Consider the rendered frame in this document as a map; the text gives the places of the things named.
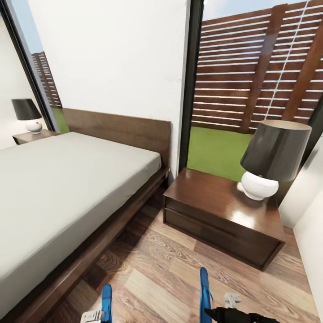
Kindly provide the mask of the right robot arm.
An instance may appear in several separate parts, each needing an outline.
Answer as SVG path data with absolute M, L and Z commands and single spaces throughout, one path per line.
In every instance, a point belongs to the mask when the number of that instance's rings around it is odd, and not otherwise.
M 213 318 L 217 323 L 280 323 L 275 318 L 256 313 L 244 313 L 237 309 L 236 303 L 241 302 L 238 293 L 227 292 L 223 299 L 229 302 L 225 307 L 216 309 L 205 309 L 205 313 Z

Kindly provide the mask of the sandal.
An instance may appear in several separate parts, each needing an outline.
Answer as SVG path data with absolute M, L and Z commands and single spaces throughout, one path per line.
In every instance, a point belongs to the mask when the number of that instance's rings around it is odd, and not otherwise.
M 201 278 L 201 298 L 200 298 L 200 323 L 212 323 L 212 318 L 205 313 L 205 309 L 211 309 L 210 296 L 212 294 L 209 291 L 208 273 L 205 267 L 200 269 Z
M 109 321 L 112 323 L 112 286 L 110 284 L 104 285 L 102 293 L 102 311 L 104 312 L 104 317 L 99 322 Z

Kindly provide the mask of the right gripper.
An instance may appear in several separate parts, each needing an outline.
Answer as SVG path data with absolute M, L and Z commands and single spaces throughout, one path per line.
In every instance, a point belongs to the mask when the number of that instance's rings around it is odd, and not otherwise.
M 205 309 L 205 313 L 217 323 L 240 323 L 242 311 L 233 308 L 217 307 L 216 309 Z

